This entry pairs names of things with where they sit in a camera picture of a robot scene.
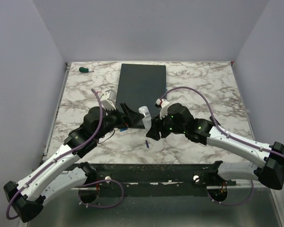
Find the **white remote control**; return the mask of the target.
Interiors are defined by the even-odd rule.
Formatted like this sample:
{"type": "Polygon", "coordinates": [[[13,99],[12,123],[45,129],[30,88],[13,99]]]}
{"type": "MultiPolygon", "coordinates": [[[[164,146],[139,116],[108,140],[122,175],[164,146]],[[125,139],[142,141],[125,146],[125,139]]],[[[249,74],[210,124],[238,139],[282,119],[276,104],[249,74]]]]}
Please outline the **white remote control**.
{"type": "Polygon", "coordinates": [[[149,112],[149,109],[147,106],[142,106],[138,109],[139,113],[142,114],[144,116],[144,118],[142,119],[143,125],[145,127],[145,120],[151,118],[151,114],[149,112]]]}

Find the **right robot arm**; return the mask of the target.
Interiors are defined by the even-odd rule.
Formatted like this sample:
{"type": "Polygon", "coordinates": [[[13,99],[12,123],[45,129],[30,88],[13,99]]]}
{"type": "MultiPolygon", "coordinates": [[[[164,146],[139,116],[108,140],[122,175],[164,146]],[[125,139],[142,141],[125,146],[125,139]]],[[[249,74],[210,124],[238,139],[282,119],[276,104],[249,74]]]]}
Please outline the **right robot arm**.
{"type": "Polygon", "coordinates": [[[284,145],[270,145],[246,139],[231,133],[214,122],[194,118],[180,103],[165,104],[158,116],[152,118],[147,107],[139,108],[146,129],[146,137],[153,140],[166,138],[171,133],[183,134],[192,142],[221,148],[244,158],[242,163],[219,162],[217,169],[208,174],[209,182],[220,185],[224,180],[254,180],[264,186],[281,190],[284,185],[284,145]]]}

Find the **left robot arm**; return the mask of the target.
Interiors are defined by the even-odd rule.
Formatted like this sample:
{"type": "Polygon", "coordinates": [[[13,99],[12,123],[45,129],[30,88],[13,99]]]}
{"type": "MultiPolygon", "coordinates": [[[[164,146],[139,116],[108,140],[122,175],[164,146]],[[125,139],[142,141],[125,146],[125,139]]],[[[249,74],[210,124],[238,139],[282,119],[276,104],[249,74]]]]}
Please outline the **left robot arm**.
{"type": "Polygon", "coordinates": [[[72,130],[57,151],[35,171],[18,182],[7,182],[3,190],[8,199],[8,209],[14,209],[16,217],[26,223],[38,216],[45,204],[59,193],[72,187],[95,183],[95,169],[84,163],[67,175],[68,167],[75,164],[98,145],[98,140],[114,129],[137,125],[150,116],[143,106],[134,112],[126,104],[122,111],[105,101],[92,107],[83,118],[79,128],[72,130]]]}

